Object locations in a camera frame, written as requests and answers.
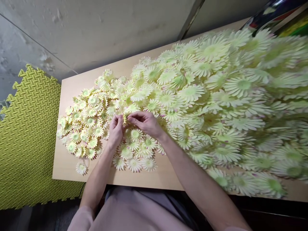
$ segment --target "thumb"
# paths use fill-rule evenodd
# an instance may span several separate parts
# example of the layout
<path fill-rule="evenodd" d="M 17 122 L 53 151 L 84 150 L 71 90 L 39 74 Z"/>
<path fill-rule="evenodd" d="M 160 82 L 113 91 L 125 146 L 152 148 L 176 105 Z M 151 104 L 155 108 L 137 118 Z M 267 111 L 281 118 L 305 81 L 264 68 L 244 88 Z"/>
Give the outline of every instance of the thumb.
<path fill-rule="evenodd" d="M 138 126 L 139 128 L 142 127 L 142 122 L 140 122 L 139 120 L 133 118 L 133 117 L 129 117 L 128 121 L 136 126 Z"/>

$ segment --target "pink shirt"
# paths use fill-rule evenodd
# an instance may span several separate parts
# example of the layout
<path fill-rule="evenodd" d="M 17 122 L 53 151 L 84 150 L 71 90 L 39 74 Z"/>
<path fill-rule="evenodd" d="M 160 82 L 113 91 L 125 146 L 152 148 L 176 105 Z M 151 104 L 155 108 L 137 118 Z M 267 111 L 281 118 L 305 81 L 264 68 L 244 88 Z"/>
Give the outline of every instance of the pink shirt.
<path fill-rule="evenodd" d="M 178 212 L 166 196 L 161 197 L 159 203 L 154 200 L 134 189 L 118 187 L 107 199 L 95 220 L 89 207 L 79 208 L 68 231 L 191 230 L 179 219 Z M 230 227 L 227 230 L 243 229 Z"/>

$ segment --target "green object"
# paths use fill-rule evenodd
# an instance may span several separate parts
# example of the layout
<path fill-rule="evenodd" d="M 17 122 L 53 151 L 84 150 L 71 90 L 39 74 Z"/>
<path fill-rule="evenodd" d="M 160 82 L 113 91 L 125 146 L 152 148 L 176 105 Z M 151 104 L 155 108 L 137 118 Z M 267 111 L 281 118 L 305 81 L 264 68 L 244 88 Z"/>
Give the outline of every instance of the green object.
<path fill-rule="evenodd" d="M 26 67 L 0 122 L 0 210 L 78 197 L 83 185 L 52 179 L 61 86 Z"/>

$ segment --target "floor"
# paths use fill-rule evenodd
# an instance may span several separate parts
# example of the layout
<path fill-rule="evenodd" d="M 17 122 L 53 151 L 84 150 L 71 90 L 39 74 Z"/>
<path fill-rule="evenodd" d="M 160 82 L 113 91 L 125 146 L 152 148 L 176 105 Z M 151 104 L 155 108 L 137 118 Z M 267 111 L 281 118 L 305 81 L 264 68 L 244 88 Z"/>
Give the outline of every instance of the floor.
<path fill-rule="evenodd" d="M 212 230 L 204 216 L 184 192 L 168 191 L 182 202 L 202 230 Z M 254 231 L 307 231 L 308 203 L 230 196 Z M 66 231 L 80 199 L 58 201 L 19 210 L 0 210 L 5 231 Z"/>

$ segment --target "person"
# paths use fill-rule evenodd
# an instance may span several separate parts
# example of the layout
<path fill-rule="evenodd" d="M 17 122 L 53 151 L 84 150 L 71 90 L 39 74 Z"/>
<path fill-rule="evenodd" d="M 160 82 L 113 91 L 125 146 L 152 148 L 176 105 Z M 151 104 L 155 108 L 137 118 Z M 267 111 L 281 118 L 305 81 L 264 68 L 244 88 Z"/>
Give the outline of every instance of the person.
<path fill-rule="evenodd" d="M 251 230 L 228 195 L 168 136 L 152 113 L 134 112 L 127 119 L 160 142 L 185 192 L 214 230 Z M 124 186 L 116 186 L 107 193 L 110 195 L 94 218 L 123 131 L 123 116 L 115 115 L 110 122 L 107 145 L 87 180 L 68 231 L 197 230 L 185 209 L 167 194 Z"/>

